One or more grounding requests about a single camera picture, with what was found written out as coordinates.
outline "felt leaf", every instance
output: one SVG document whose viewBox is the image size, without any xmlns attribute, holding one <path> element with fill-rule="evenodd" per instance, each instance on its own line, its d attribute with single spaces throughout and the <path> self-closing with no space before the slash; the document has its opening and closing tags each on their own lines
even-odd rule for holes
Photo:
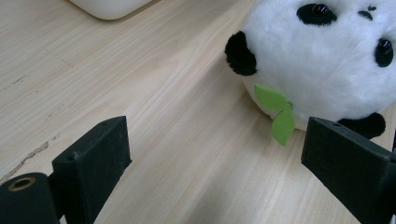
<svg viewBox="0 0 396 224">
<path fill-rule="evenodd" d="M 288 107 L 286 97 L 275 90 L 265 88 L 260 84 L 254 84 L 254 91 L 259 104 L 270 110 L 284 110 Z"/>
<path fill-rule="evenodd" d="M 279 114 L 276 115 L 271 127 L 273 137 L 282 146 L 285 146 L 288 143 L 288 140 L 295 127 L 295 120 L 291 111 L 291 104 L 288 105 L 288 108 L 280 111 Z"/>
</svg>

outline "panda eye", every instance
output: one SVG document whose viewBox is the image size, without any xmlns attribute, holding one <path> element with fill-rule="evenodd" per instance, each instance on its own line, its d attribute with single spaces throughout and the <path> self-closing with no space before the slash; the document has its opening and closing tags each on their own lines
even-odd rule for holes
<svg viewBox="0 0 396 224">
<path fill-rule="evenodd" d="M 308 4 L 297 10 L 298 18 L 306 25 L 330 25 L 337 17 L 324 4 Z"/>
<path fill-rule="evenodd" d="M 379 39 L 375 49 L 375 61 L 380 67 L 388 67 L 393 60 L 392 43 L 387 39 Z"/>
</svg>

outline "wood grain surface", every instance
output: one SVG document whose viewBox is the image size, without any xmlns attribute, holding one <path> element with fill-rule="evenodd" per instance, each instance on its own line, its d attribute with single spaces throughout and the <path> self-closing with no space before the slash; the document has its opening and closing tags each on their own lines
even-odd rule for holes
<svg viewBox="0 0 396 224">
<path fill-rule="evenodd" d="M 117 21 L 0 2 L 0 183 L 125 115 L 133 163 L 95 223 L 358 223 L 286 147 L 223 49 L 254 0 L 157 0 Z M 395 107 L 375 141 L 391 148 Z"/>
</svg>

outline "white container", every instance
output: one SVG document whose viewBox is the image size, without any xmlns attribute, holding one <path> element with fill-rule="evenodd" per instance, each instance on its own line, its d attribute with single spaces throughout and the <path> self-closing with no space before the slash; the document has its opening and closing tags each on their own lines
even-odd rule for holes
<svg viewBox="0 0 396 224">
<path fill-rule="evenodd" d="M 115 20 L 142 7 L 151 0 L 70 0 L 94 17 Z"/>
</svg>

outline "panda ear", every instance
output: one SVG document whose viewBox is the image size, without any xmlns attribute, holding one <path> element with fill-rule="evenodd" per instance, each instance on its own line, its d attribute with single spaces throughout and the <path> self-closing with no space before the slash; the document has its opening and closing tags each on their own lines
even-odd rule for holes
<svg viewBox="0 0 396 224">
<path fill-rule="evenodd" d="M 245 33 L 239 31 L 232 35 L 224 50 L 227 63 L 236 74 L 251 76 L 257 72 L 256 57 L 250 52 Z"/>
<path fill-rule="evenodd" d="M 338 123 L 368 139 L 381 135 L 386 126 L 384 118 L 378 113 L 364 119 L 340 119 Z"/>
</svg>

